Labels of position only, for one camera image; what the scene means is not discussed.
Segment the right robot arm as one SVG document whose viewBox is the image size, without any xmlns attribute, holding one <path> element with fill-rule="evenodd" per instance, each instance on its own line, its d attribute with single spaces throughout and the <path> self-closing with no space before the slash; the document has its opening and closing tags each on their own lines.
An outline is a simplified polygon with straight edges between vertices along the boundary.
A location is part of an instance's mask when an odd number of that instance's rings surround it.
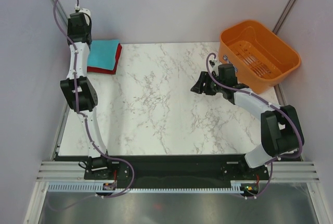
<svg viewBox="0 0 333 224">
<path fill-rule="evenodd" d="M 238 166 L 239 175 L 250 179 L 257 168 L 281 157 L 297 158 L 302 152 L 304 137 L 296 109 L 291 105 L 274 105 L 238 83 L 231 64 L 221 64 L 216 71 L 203 71 L 190 89 L 196 94 L 218 93 L 233 105 L 255 116 L 260 122 L 261 143 L 246 153 Z"/>
</svg>

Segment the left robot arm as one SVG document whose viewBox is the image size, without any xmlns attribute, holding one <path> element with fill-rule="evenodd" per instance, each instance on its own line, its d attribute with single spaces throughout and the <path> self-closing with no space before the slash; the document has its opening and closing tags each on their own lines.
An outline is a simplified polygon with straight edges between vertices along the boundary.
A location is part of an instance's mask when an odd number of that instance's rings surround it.
<svg viewBox="0 0 333 224">
<path fill-rule="evenodd" d="M 97 121 L 97 92 L 87 76 L 87 61 L 91 50 L 92 20 L 88 12 L 77 10 L 68 19 L 65 36 L 70 48 L 70 68 L 60 88 L 70 109 L 77 113 L 85 132 L 88 157 L 106 155 Z"/>
</svg>

